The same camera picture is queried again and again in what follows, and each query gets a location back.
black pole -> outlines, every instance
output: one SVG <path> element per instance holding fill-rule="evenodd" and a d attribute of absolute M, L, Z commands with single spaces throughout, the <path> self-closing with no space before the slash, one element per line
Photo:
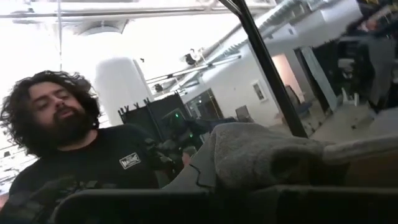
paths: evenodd
<path fill-rule="evenodd" d="M 301 120 L 294 109 L 292 102 L 290 101 L 290 98 L 285 90 L 285 86 L 280 79 L 279 73 L 275 68 L 261 34 L 254 23 L 254 19 L 251 16 L 245 0 L 234 0 L 233 2 L 240 10 L 240 13 L 236 13 L 236 15 L 241 21 L 243 29 L 248 34 L 248 39 L 253 51 L 256 54 L 258 62 L 264 71 L 263 78 L 268 80 L 290 131 L 294 136 L 307 138 L 308 136 L 304 130 L 303 124 L 301 123 Z"/>

desk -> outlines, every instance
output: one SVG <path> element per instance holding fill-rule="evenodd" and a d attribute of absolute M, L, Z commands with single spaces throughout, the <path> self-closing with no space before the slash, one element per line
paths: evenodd
<path fill-rule="evenodd" d="M 368 136 L 398 134 L 398 108 L 391 108 L 380 112 L 368 130 Z"/>

framed picture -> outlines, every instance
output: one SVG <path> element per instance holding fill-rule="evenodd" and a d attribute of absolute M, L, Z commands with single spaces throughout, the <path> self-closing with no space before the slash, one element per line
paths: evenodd
<path fill-rule="evenodd" d="M 257 97 L 259 98 L 260 102 L 268 100 L 268 97 L 267 97 L 266 93 L 264 92 L 259 80 L 253 82 L 252 86 L 253 86 L 253 90 L 256 93 Z"/>

shirt logo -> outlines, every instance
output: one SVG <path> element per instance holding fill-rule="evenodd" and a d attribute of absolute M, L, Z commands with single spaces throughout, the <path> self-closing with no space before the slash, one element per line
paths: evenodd
<path fill-rule="evenodd" d="M 136 152 L 123 157 L 119 160 L 120 164 L 122 165 L 123 169 L 128 169 L 138 163 L 141 162 Z"/>

beard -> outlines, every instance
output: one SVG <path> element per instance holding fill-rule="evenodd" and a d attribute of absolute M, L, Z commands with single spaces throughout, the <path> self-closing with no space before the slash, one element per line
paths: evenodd
<path fill-rule="evenodd" d="M 71 115 L 62 117 L 62 113 Z M 93 129 L 94 120 L 82 111 L 75 108 L 64 106 L 60 108 L 53 117 L 53 125 L 42 127 L 46 142 L 50 142 L 55 147 L 67 146 L 83 140 L 88 132 Z"/>

